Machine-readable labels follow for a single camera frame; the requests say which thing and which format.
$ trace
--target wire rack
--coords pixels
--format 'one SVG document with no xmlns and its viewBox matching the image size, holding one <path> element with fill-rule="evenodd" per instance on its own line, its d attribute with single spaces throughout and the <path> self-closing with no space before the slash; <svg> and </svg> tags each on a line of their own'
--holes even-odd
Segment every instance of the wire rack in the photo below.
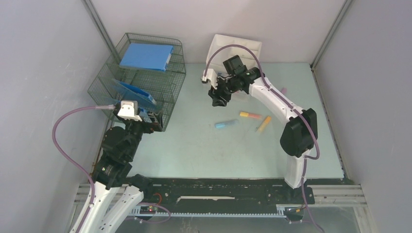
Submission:
<svg viewBox="0 0 412 233">
<path fill-rule="evenodd" d="M 173 53 L 165 72 L 120 66 L 110 56 L 88 89 L 89 95 L 98 105 L 116 104 L 133 92 L 116 80 L 136 86 L 149 92 L 156 100 L 156 107 L 145 106 L 148 111 L 163 111 L 163 130 L 166 130 L 174 106 L 186 77 L 182 43 L 176 39 L 126 33 L 116 46 L 123 58 L 131 43 L 173 45 Z M 110 110 L 103 110 L 111 119 L 117 119 Z"/>
</svg>

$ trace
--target light blue table surface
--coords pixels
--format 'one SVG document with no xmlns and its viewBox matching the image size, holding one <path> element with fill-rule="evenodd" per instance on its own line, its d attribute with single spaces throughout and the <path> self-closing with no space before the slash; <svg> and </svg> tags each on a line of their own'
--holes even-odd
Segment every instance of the light blue table surface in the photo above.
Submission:
<svg viewBox="0 0 412 233">
<path fill-rule="evenodd" d="M 205 64 L 186 64 L 187 74 L 165 132 L 144 134 L 129 176 L 178 178 L 283 178 L 287 154 L 280 146 L 282 127 L 258 100 L 231 100 L 226 107 L 212 107 L 209 84 L 200 77 Z M 322 103 L 307 63 L 262 64 L 263 72 L 279 90 L 318 118 L 321 157 L 308 162 L 308 178 L 342 178 L 343 172 L 326 121 Z M 263 120 L 244 118 L 240 111 L 272 116 L 262 134 Z M 215 123 L 238 119 L 239 124 L 216 129 Z"/>
</svg>

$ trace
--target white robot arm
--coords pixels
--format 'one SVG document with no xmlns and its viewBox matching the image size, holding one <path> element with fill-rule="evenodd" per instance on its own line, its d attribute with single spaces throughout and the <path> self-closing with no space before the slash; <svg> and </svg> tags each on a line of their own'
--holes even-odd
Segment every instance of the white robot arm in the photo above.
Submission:
<svg viewBox="0 0 412 233">
<path fill-rule="evenodd" d="M 289 155 L 285 182 L 292 189 L 298 188 L 302 183 L 305 157 L 309 155 L 314 142 L 295 110 L 307 120 L 317 137 L 315 111 L 304 110 L 291 102 L 269 82 L 267 77 L 260 76 L 258 68 L 248 70 L 239 56 L 224 61 L 223 65 L 229 77 L 218 77 L 213 69 L 208 69 L 206 76 L 202 77 L 203 83 L 211 83 L 212 87 L 208 94 L 212 97 L 212 105 L 226 106 L 231 99 L 231 94 L 241 90 L 258 99 L 271 110 L 285 128 L 280 139 L 283 150 Z"/>
<path fill-rule="evenodd" d="M 86 203 L 70 232 L 73 233 L 114 233 L 132 209 L 139 204 L 144 195 L 153 191 L 150 179 L 136 175 L 129 179 L 131 186 L 107 213 L 107 209 L 125 183 L 132 166 L 130 162 L 144 133 L 162 131 L 162 115 L 148 113 L 152 122 L 145 122 L 138 115 L 136 101 L 122 101 L 114 111 L 123 121 L 125 129 L 114 127 L 105 133 L 102 143 L 103 155 L 92 174 L 95 189 L 93 204 L 90 203 L 90 190 Z"/>
</svg>

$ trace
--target pink chalk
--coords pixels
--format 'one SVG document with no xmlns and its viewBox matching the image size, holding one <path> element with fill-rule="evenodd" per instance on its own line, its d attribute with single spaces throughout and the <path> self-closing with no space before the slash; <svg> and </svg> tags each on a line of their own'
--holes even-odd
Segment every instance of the pink chalk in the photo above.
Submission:
<svg viewBox="0 0 412 233">
<path fill-rule="evenodd" d="M 282 90 L 280 90 L 280 93 L 282 93 L 283 95 L 286 95 L 286 92 L 287 92 L 288 90 L 286 89 L 286 88 L 282 88 Z"/>
</svg>

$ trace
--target yellow chalk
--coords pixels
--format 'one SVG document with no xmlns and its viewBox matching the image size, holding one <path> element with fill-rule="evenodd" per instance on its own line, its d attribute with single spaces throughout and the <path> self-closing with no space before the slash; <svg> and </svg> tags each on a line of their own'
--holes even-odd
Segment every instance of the yellow chalk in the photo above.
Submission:
<svg viewBox="0 0 412 233">
<path fill-rule="evenodd" d="M 250 117 L 255 119 L 260 119 L 262 116 L 259 114 L 247 113 L 247 112 L 240 112 L 239 116 L 241 117 Z"/>
<path fill-rule="evenodd" d="M 269 124 L 269 122 L 272 120 L 272 118 L 270 116 L 267 116 L 265 118 L 265 120 L 262 122 L 262 124 L 259 126 L 259 128 L 257 129 L 257 131 L 259 133 L 263 132 L 263 130 L 265 130 L 266 126 Z"/>
</svg>

